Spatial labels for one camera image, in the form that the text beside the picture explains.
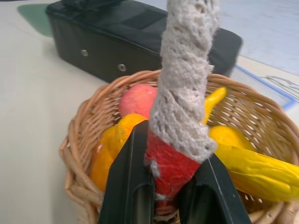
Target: black case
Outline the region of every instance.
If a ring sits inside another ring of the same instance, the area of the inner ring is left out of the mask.
[[[56,48],[67,62],[107,81],[161,66],[167,12],[134,0],[62,0],[47,8]],[[229,76],[239,36],[219,29],[209,55]]]

